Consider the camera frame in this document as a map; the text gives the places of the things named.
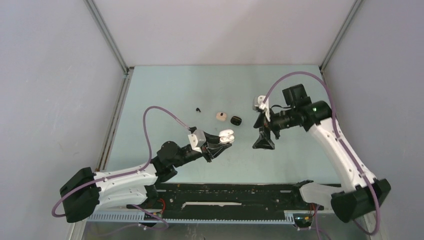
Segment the white earbud charging case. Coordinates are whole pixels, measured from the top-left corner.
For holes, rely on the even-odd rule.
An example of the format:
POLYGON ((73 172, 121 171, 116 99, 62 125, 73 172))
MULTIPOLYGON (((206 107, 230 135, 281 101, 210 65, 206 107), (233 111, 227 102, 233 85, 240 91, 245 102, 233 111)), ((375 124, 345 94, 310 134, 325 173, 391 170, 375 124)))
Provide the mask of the white earbud charging case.
POLYGON ((232 144, 235 141, 235 135, 232 129, 220 131, 218 137, 221 144, 232 144))

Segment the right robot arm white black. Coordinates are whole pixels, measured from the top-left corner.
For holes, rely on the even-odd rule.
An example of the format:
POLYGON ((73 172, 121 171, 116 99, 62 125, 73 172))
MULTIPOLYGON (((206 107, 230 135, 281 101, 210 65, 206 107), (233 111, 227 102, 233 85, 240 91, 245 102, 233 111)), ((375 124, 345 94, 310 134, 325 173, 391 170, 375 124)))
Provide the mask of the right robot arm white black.
POLYGON ((338 122, 332 118, 331 107, 323 100, 312 102, 302 84, 286 88, 282 94, 287 106, 279 112, 273 112, 266 96, 254 98, 252 108, 259 116, 253 127, 258 129, 259 137, 253 149, 274 150, 272 134, 279 139, 281 130, 302 127, 320 144, 340 180, 339 187, 312 180, 298 182, 292 187, 291 204, 297 209, 310 203, 330 207, 344 223, 375 211, 374 200, 381 206, 391 185, 386 179, 377 179, 342 131, 335 129, 338 122))

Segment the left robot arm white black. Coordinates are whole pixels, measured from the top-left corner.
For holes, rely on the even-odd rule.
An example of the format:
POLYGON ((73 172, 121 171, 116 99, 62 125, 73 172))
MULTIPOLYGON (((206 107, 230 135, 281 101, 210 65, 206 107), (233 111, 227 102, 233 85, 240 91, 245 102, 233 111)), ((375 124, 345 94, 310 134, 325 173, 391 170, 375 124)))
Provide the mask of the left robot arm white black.
POLYGON ((93 172, 90 167, 80 169, 59 190, 66 221, 76 223, 113 207, 153 208, 158 202, 156 184, 170 180, 178 173, 177 167, 197 159, 210 163, 232 146, 235 135, 231 129, 218 135, 194 129, 188 140, 185 146, 166 141, 146 165, 105 172, 93 172))

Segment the black earbud charging case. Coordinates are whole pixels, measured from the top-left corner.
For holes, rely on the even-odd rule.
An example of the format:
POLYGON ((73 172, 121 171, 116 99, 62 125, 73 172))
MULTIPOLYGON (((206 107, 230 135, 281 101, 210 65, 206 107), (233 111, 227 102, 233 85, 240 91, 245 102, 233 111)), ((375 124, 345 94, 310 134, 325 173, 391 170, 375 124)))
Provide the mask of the black earbud charging case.
POLYGON ((230 119, 230 123, 235 126, 240 126, 243 120, 239 116, 232 116, 230 119))

